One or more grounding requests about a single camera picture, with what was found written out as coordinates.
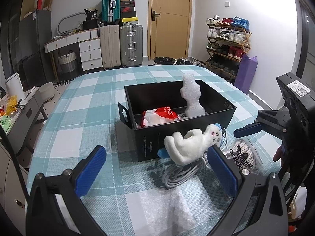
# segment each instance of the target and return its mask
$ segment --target green object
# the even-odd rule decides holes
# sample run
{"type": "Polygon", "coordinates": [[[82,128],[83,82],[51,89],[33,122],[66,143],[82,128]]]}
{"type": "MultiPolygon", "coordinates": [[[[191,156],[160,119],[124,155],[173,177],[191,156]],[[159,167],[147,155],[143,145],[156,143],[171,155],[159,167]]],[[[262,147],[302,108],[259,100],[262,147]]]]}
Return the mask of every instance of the green object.
{"type": "Polygon", "coordinates": [[[12,124],[12,120],[9,116],[3,115],[0,117],[0,124],[1,124],[4,132],[7,132],[7,130],[9,129],[9,127],[12,124]]]}
{"type": "Polygon", "coordinates": [[[120,19],[120,0],[102,0],[102,20],[109,23],[120,19]]]}

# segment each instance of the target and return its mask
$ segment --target open black box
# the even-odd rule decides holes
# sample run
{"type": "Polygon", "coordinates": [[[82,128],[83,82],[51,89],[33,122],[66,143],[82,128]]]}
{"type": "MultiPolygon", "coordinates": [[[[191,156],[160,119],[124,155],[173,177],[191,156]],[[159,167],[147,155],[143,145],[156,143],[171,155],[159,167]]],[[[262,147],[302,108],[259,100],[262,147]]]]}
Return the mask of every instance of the open black box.
{"type": "Polygon", "coordinates": [[[224,128],[229,125],[236,107],[202,80],[196,80],[196,82],[200,85],[199,101],[204,107],[206,115],[145,128],[138,128],[137,124],[141,124],[143,112],[146,110],[170,106],[177,114],[185,112],[187,102],[180,93],[183,81],[124,87],[128,109],[118,103],[119,116],[121,121],[134,133],[139,161],[157,158],[158,150],[164,147],[164,138],[176,131],[184,136],[192,129],[204,131],[208,125],[214,123],[219,123],[224,128]]]}

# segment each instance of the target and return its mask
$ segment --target tablecloth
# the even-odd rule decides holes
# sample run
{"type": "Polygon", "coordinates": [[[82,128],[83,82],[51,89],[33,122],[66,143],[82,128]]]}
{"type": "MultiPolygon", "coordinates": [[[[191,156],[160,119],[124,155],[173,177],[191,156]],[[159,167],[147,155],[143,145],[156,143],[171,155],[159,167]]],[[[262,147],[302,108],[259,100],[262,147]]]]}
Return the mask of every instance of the tablecloth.
{"type": "MultiPolygon", "coordinates": [[[[261,109],[233,85],[197,66],[142,66],[107,70],[76,78],[60,97],[35,148],[27,180],[61,174],[74,168],[96,145],[106,148],[107,160],[88,194],[81,198],[106,234],[206,235],[228,207],[231,198],[213,171],[202,171],[174,189],[161,189],[163,170],[170,160],[137,162],[131,130],[119,119],[117,103],[126,106],[124,86],[182,80],[194,74],[236,107],[228,137],[252,123],[261,109]]],[[[261,174],[278,172],[267,153],[281,144],[260,132],[248,137],[263,162],[261,174]]]]}

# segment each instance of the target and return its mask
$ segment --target blue gripper pad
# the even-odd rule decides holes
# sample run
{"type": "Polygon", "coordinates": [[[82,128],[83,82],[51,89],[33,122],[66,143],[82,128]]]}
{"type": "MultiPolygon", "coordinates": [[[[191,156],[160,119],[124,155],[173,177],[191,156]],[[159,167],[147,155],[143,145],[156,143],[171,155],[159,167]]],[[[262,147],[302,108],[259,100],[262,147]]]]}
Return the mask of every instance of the blue gripper pad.
{"type": "Polygon", "coordinates": [[[208,149],[207,159],[226,194],[236,198],[238,193],[237,178],[212,146],[208,149]]]}
{"type": "Polygon", "coordinates": [[[88,193],[91,185],[106,161],[106,150],[102,146],[94,153],[75,181],[75,193],[78,197],[88,193]]]}

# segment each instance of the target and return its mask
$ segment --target yellow plastic bag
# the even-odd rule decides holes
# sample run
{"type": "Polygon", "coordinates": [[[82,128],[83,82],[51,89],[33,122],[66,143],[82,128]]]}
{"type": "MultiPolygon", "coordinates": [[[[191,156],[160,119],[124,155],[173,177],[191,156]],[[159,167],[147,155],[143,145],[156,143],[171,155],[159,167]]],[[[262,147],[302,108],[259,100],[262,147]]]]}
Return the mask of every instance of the yellow plastic bag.
{"type": "Polygon", "coordinates": [[[7,111],[5,113],[5,115],[10,115],[11,113],[13,113],[14,111],[16,111],[16,99],[17,99],[17,95],[15,96],[11,96],[9,98],[9,102],[7,103],[7,111]]]}

